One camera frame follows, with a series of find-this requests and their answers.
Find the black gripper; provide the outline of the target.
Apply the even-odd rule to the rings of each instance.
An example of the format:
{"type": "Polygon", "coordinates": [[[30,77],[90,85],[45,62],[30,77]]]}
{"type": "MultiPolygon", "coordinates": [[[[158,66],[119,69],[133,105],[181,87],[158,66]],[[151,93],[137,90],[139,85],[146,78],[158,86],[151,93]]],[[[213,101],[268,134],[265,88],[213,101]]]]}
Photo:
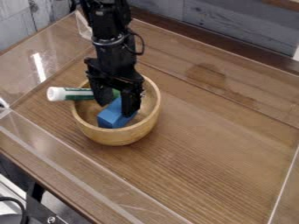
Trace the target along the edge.
{"type": "Polygon", "coordinates": [[[98,104],[105,107],[114,100],[114,89],[121,91],[122,113],[130,117],[142,104],[145,78],[137,71],[137,57],[145,51],[137,50],[134,36],[93,38],[95,58],[86,58],[87,76],[98,104]]]}

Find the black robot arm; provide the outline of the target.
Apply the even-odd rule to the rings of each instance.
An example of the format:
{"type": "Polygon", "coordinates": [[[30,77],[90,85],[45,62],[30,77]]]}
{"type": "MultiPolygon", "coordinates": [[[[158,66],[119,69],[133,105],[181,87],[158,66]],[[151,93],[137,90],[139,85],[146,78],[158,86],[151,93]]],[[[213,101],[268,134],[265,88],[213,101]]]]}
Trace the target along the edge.
{"type": "Polygon", "coordinates": [[[113,102],[113,90],[121,92],[122,114],[130,117],[142,104],[145,77],[137,71],[137,57],[146,52],[142,36],[129,27],[131,9],[127,0],[79,0],[91,28],[97,58],[86,58],[87,77],[97,102],[113,102]]]}

